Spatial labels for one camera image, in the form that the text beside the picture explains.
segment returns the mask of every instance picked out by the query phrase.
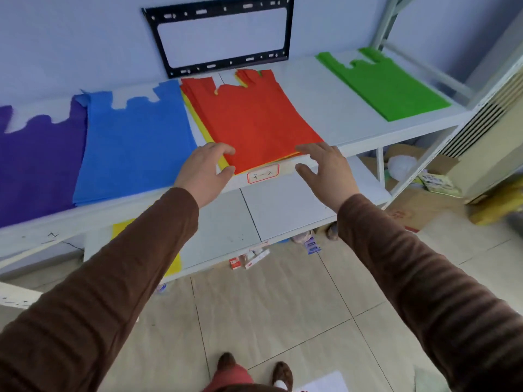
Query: hand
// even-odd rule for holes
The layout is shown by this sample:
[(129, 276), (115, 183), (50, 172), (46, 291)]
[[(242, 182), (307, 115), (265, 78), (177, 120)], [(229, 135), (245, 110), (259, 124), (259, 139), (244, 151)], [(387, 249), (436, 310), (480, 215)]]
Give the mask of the hand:
[(296, 150), (309, 154), (318, 163), (318, 174), (304, 164), (297, 164), (296, 171), (314, 195), (336, 213), (347, 199), (359, 193), (349, 163), (338, 147), (323, 142), (301, 144)]
[(227, 166), (216, 174), (219, 158), (223, 154), (232, 155), (235, 152), (233, 147), (225, 143), (207, 143), (203, 147), (198, 147), (181, 167), (174, 187), (189, 191), (198, 207), (203, 208), (220, 195), (236, 169), (234, 166)]

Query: black metal bracket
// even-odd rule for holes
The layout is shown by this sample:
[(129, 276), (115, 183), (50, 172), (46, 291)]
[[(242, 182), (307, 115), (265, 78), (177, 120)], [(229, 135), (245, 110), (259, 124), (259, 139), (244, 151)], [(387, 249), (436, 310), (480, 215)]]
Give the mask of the black metal bracket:
[[(279, 50), (267, 50), (252, 55), (243, 55), (230, 59), (210, 60), (190, 66), (172, 68), (169, 65), (162, 40), (158, 33), (158, 25), (162, 23), (181, 22), (185, 20), (205, 19), (238, 13), (265, 11), (277, 8), (287, 9), (284, 47)], [(166, 7), (142, 8), (142, 12), (151, 27), (154, 41), (160, 51), (160, 56), (168, 78), (184, 77), (202, 72), (217, 71), (230, 68), (252, 66), (261, 63), (271, 63), (289, 58), (291, 42), (292, 10), (294, 0), (211, 0), (190, 2), (187, 4), (169, 5)]]

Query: red pants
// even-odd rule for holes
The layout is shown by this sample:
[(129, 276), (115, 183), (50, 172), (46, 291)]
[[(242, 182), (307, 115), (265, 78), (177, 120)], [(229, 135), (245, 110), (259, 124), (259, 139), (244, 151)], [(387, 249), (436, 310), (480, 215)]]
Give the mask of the red pants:
[(245, 370), (239, 364), (236, 364), (233, 367), (214, 373), (211, 382), (209, 385), (207, 385), (203, 392), (214, 392), (215, 390), (227, 385), (253, 383), (254, 381), (247, 370)]

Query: brown long-sleeve shirt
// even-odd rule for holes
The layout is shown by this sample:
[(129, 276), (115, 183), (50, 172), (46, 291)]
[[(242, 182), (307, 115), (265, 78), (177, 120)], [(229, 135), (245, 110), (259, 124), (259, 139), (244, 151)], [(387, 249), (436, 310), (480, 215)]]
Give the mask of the brown long-sleeve shirt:
[[(169, 190), (3, 330), (0, 390), (95, 391), (197, 228), (193, 197)], [(523, 390), (523, 318), (505, 302), (360, 194), (343, 204), (338, 229), (453, 390)]]

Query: cardboard box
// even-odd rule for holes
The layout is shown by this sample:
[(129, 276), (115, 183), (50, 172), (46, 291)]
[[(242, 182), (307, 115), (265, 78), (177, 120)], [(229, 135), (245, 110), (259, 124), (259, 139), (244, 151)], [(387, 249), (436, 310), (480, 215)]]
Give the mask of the cardboard box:
[[(410, 155), (419, 159), (425, 151), (424, 148), (407, 144), (394, 144), (389, 147), (383, 158), (385, 162), (395, 155)], [(376, 158), (360, 157), (360, 159), (375, 176), (378, 175)], [(457, 163), (458, 160), (454, 158), (437, 155), (428, 164), (427, 170), (430, 173), (447, 174)], [(395, 179), (390, 178), (386, 182), (385, 187), (390, 191), (397, 183)], [(454, 198), (423, 189), (407, 187), (385, 211), (406, 229), (418, 232), (446, 210), (467, 217), (466, 207), (462, 198)]]

